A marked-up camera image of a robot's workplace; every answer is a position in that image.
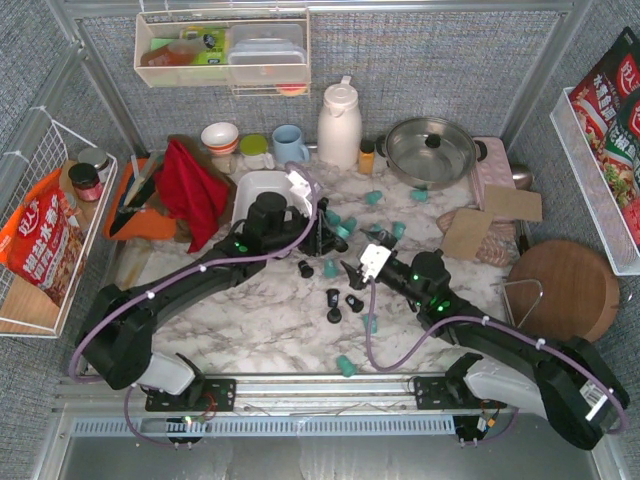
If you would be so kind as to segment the white plastic storage basket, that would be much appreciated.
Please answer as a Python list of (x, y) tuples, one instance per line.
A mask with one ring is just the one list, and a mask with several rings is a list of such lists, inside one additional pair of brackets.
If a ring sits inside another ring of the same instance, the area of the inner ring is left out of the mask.
[(288, 206), (293, 204), (291, 183), (286, 173), (275, 170), (250, 171), (237, 183), (231, 223), (247, 217), (249, 207), (264, 192), (275, 192), (283, 196)]

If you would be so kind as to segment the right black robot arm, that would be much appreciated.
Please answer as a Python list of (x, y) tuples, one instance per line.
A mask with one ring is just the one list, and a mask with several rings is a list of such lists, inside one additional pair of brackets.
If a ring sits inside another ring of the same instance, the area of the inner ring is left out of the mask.
[(629, 395), (589, 341), (530, 336), (458, 296), (441, 250), (422, 251), (404, 263), (390, 232), (369, 236), (358, 266), (343, 266), (350, 287), (383, 284), (405, 298), (426, 337), (473, 350), (460, 376), (472, 396), (534, 412), (582, 450), (628, 427)]

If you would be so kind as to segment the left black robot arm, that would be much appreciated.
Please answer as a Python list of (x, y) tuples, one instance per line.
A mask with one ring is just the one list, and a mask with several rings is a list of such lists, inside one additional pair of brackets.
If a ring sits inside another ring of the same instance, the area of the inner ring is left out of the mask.
[(263, 270), (270, 259), (297, 249), (309, 257), (344, 252), (346, 241), (327, 223), (328, 199), (313, 218), (277, 192), (263, 192), (228, 235), (191, 264), (156, 281), (122, 290), (102, 288), (77, 340), (69, 372), (85, 359), (112, 389), (133, 384), (178, 396), (198, 375), (180, 355), (152, 350), (155, 332), (197, 302), (235, 288)]

